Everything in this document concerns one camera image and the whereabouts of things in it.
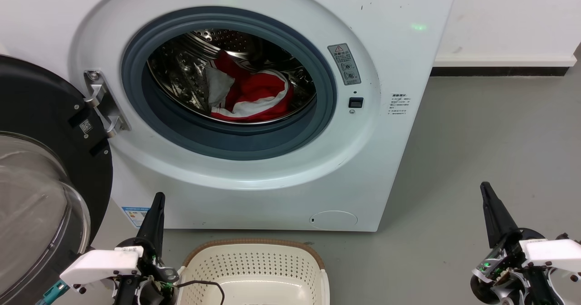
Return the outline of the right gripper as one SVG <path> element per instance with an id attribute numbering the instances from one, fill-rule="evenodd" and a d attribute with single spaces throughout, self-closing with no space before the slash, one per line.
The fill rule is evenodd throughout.
<path id="1" fill-rule="evenodd" d="M 565 305 L 550 282 L 552 263 L 528 260 L 527 242 L 546 241 L 540 233 L 518 228 L 489 182 L 481 183 L 482 208 L 491 252 L 473 270 L 470 286 L 487 305 Z"/>

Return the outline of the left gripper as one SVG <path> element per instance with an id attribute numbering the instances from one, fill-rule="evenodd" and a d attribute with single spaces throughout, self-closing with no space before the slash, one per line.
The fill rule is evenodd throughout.
<path id="1" fill-rule="evenodd" d="M 143 256 L 137 268 L 127 274 L 115 274 L 113 305 L 175 305 L 176 292 L 168 286 L 166 266 L 162 263 L 162 239 L 165 223 L 165 194 L 157 192 L 136 237 L 118 246 L 141 246 Z"/>

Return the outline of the grey cloth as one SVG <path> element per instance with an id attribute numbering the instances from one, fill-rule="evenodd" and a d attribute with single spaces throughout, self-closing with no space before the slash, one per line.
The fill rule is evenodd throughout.
<path id="1" fill-rule="evenodd" d="M 219 107 L 226 100 L 231 86 L 235 83 L 235 78 L 213 67 L 206 67 L 205 73 L 209 88 L 209 106 L 210 108 Z"/>

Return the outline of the red and white garment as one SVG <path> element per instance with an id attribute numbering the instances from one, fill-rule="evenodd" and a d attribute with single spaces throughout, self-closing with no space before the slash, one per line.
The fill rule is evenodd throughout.
<path id="1" fill-rule="evenodd" d="M 210 108 L 212 118 L 233 123 L 261 123 L 291 113 L 293 84 L 285 74 L 269 69 L 253 73 L 224 51 L 206 67 L 235 78 L 224 102 Z"/>

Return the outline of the cream plastic laundry basket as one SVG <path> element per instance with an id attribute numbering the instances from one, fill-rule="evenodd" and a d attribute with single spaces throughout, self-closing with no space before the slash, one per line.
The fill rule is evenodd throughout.
<path id="1" fill-rule="evenodd" d="M 330 305 L 330 283 L 318 253 L 275 239 L 207 242 L 181 266 L 176 305 Z"/>

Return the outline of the stainless steel washing machine drum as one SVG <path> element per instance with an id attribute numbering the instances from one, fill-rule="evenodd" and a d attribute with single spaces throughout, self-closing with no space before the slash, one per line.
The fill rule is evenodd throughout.
<path id="1" fill-rule="evenodd" d="M 276 70 L 293 84 L 291 113 L 261 123 L 233 123 L 210 116 L 205 67 L 224 51 L 253 73 Z M 187 32 L 159 46 L 148 58 L 148 69 L 165 94 L 187 111 L 223 123 L 260 125 L 303 114 L 317 100 L 313 78 L 305 66 L 284 48 L 238 30 L 205 28 Z"/>

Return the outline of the black washer door with glass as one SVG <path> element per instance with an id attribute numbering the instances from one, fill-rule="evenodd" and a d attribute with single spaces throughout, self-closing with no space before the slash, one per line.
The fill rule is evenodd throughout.
<path id="1" fill-rule="evenodd" d="M 83 94 L 0 55 L 0 305 L 35 305 L 87 251 L 112 183 L 108 136 Z"/>

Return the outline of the blue energy label sticker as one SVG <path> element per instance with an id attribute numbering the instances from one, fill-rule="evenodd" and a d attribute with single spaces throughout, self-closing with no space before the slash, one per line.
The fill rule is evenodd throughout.
<path id="1" fill-rule="evenodd" d="M 122 211 L 126 214 L 135 228 L 141 228 L 149 210 L 149 207 L 122 207 Z"/>

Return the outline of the grey rubber door gasket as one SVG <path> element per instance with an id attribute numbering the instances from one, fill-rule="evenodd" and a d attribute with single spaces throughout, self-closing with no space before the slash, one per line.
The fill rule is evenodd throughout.
<path id="1" fill-rule="evenodd" d="M 145 68 L 147 58 L 162 43 L 210 25 L 255 34 L 296 55 L 313 77 L 314 104 L 296 118 L 246 126 L 203 118 L 170 100 Z M 274 18 L 230 7 L 182 9 L 149 22 L 125 49 L 121 73 L 129 103 L 151 129 L 186 150 L 227 160 L 274 158 L 303 147 L 326 129 L 337 102 L 332 69 L 311 41 Z"/>

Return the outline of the white front-load washing machine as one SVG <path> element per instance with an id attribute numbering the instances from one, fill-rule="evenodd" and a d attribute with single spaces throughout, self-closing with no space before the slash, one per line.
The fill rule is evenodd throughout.
<path id="1" fill-rule="evenodd" d="M 163 192 L 169 229 L 316 230 L 311 216 L 336 210 L 357 216 L 353 232 L 375 232 L 453 1 L 0 0 L 0 55 L 47 69 L 84 98 L 84 71 L 103 73 L 131 126 L 108 138 L 110 199 L 121 210 L 150 208 Z M 156 18 L 203 6 L 274 18 L 321 52 L 337 102 L 317 138 L 274 158 L 227 160 L 177 146 L 141 120 L 122 83 L 125 49 Z M 348 44 L 361 84 L 343 84 L 327 49 L 340 43 Z M 388 114 L 393 93 L 411 97 L 407 114 Z M 349 108 L 349 98 L 364 98 L 363 108 Z"/>

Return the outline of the metal door hinge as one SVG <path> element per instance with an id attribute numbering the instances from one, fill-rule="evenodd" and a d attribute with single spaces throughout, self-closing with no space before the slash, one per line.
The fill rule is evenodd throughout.
<path id="1" fill-rule="evenodd" d="M 108 138 L 131 131 L 131 126 L 116 102 L 103 73 L 100 70 L 86 70 L 83 78 L 89 93 L 84 99 L 85 103 L 100 117 Z"/>

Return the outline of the black baseboard strip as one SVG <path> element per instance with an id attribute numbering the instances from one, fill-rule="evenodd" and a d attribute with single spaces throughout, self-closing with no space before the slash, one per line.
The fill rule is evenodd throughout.
<path id="1" fill-rule="evenodd" d="M 564 77 L 569 67 L 433 67 L 431 77 Z"/>

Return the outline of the white text sticker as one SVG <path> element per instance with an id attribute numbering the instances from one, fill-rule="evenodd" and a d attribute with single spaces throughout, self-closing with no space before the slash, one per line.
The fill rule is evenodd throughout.
<path id="1" fill-rule="evenodd" d="M 391 95 L 388 114 L 389 115 L 405 115 L 412 103 L 412 99 L 406 93 L 393 93 Z"/>

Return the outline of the grey warning label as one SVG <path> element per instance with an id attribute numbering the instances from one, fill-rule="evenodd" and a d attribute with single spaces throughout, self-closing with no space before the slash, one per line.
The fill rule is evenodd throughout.
<path id="1" fill-rule="evenodd" d="M 357 64 L 347 43 L 334 44 L 327 47 L 334 62 L 340 70 L 344 85 L 361 84 Z"/>

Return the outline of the white wall ledge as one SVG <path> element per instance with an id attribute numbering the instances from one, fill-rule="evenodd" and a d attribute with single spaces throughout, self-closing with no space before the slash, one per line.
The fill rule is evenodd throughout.
<path id="1" fill-rule="evenodd" d="M 564 67 L 577 63 L 574 55 L 529 55 L 525 57 L 436 57 L 433 67 Z"/>

